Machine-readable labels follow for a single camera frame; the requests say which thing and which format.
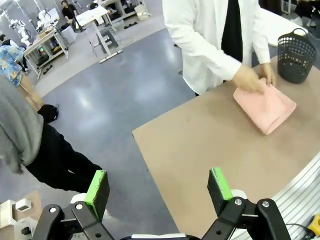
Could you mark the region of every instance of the black shirt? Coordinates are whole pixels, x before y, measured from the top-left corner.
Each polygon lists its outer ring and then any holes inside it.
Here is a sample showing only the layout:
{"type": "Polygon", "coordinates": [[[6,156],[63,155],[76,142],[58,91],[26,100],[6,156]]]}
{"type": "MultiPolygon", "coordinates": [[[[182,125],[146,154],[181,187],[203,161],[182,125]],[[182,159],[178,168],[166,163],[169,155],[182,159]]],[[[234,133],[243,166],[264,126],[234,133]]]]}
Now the black shirt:
{"type": "Polygon", "coordinates": [[[68,17],[68,19],[74,19],[75,18],[74,11],[76,11],[75,6],[72,4],[69,4],[69,7],[64,7],[62,9],[62,14],[63,16],[68,17]]]}
{"type": "Polygon", "coordinates": [[[7,39],[7,40],[4,40],[3,42],[2,42],[2,46],[10,46],[11,45],[11,43],[10,43],[10,41],[11,41],[11,39],[7,39]]]}
{"type": "Polygon", "coordinates": [[[225,54],[242,63],[243,42],[241,30],[239,2],[238,0],[228,0],[221,49],[225,54]]]}

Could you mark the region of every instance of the floral shirt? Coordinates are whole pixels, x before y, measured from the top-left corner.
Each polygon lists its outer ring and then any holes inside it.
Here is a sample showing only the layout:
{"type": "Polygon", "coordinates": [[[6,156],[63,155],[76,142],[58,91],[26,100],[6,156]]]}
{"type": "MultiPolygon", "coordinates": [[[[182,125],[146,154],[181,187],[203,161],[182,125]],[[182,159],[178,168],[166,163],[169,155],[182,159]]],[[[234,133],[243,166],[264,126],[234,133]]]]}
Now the floral shirt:
{"type": "Polygon", "coordinates": [[[22,62],[24,49],[21,47],[4,45],[0,46],[0,74],[5,75],[16,87],[22,77],[22,62]]]}

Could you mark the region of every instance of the gray hoodie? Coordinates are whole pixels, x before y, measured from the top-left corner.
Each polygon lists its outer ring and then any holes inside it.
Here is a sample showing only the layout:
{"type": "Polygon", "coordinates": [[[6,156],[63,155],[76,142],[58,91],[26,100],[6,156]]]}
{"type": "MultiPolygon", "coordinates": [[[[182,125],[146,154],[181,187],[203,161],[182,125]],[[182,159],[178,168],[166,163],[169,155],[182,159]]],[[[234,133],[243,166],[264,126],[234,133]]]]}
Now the gray hoodie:
{"type": "Polygon", "coordinates": [[[0,75],[0,159],[14,173],[36,158],[44,119],[8,78],[0,75]]]}

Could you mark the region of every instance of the basket handle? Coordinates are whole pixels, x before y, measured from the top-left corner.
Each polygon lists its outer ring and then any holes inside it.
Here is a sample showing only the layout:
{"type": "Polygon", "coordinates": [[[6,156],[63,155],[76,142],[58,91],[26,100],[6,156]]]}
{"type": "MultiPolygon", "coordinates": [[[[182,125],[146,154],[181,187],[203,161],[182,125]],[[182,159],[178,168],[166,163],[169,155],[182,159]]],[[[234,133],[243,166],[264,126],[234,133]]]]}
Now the basket handle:
{"type": "Polygon", "coordinates": [[[296,33],[295,33],[296,30],[302,30],[302,31],[305,33],[305,35],[302,36],[302,37],[307,37],[307,34],[308,34],[308,33],[307,33],[303,28],[301,28],[301,27],[295,28],[291,33],[296,34],[296,33]]]}

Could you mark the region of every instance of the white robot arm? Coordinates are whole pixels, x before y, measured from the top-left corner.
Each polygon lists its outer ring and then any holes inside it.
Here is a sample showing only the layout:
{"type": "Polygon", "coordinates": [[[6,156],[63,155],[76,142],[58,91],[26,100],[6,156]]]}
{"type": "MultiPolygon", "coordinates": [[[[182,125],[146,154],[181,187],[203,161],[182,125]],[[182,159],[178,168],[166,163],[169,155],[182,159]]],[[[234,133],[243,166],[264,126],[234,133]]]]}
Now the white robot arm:
{"type": "Polygon", "coordinates": [[[39,21],[37,23],[38,28],[49,28],[51,24],[51,17],[47,14],[46,10],[42,10],[38,15],[39,21]]]}
{"type": "Polygon", "coordinates": [[[21,34],[21,42],[25,44],[27,47],[31,45],[29,42],[30,36],[28,35],[26,29],[25,29],[26,24],[21,21],[21,20],[11,20],[9,27],[12,29],[18,29],[18,33],[21,34]]]}

